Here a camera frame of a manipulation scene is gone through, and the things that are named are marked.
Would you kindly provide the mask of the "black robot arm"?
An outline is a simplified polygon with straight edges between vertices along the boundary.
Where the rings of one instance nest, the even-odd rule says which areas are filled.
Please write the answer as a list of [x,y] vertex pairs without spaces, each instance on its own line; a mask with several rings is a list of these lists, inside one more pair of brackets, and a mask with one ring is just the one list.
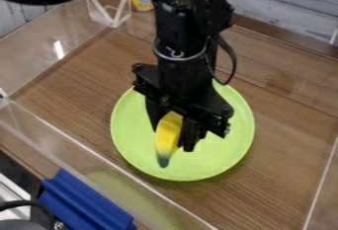
[[216,92],[227,85],[215,77],[216,51],[232,51],[220,37],[231,27],[233,8],[227,0],[152,0],[156,36],[154,65],[132,66],[133,89],[145,96],[150,125],[164,115],[181,116],[177,146],[189,152],[208,133],[228,133],[233,109]]

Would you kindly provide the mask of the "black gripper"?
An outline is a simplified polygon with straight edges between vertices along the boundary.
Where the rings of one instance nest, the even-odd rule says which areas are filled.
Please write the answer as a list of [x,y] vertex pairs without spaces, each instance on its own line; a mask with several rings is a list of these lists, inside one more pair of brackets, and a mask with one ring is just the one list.
[[217,48],[207,47],[191,56],[157,54],[157,63],[134,63],[133,90],[145,98],[152,129],[168,112],[181,116],[180,146],[184,152],[208,132],[223,138],[233,116],[231,104],[220,97],[213,83]]

